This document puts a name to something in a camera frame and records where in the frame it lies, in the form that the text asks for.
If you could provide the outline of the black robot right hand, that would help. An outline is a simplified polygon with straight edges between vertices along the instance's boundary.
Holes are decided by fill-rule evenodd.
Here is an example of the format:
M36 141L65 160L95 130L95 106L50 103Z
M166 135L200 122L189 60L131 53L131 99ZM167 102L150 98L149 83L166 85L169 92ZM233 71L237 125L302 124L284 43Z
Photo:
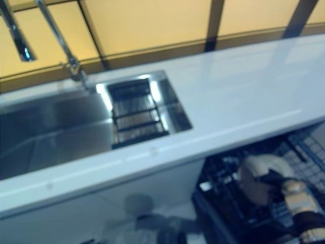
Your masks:
M266 174L255 179L267 187L267 202L269 204L284 202L293 215L301 212L317 212L317 203L305 182L295 177L293 171L268 169Z

